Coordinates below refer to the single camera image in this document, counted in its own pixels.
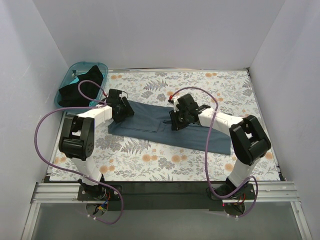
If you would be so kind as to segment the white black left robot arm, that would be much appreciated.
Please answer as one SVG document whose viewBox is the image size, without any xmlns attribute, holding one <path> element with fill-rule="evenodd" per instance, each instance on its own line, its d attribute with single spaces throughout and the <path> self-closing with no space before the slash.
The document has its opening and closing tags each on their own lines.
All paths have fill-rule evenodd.
<svg viewBox="0 0 320 240">
<path fill-rule="evenodd" d="M 134 111 L 127 96 L 124 91 L 110 89 L 103 101 L 106 105 L 99 105 L 80 114 L 67 114 L 64 118 L 59 151 L 71 159 L 78 172 L 84 174 L 78 182 L 95 200 L 103 199 L 107 193 L 106 187 L 99 183 L 102 174 L 92 158 L 95 128 L 109 120 L 120 123 L 133 116 Z"/>
</svg>

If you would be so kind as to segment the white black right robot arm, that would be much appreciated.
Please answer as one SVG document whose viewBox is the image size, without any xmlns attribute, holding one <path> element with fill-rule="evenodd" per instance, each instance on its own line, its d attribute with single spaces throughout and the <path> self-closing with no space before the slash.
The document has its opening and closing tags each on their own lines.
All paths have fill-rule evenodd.
<svg viewBox="0 0 320 240">
<path fill-rule="evenodd" d="M 173 104 L 170 117 L 174 131 L 197 124 L 230 137 L 236 155 L 233 170 L 223 185 L 214 189 L 210 184 L 208 188 L 220 199 L 237 199 L 243 195 L 244 185 L 252 178 L 253 169 L 272 146 L 259 120 L 253 115 L 242 118 L 219 112 L 205 104 L 199 106 L 190 94 L 170 96 L 168 101 Z"/>
</svg>

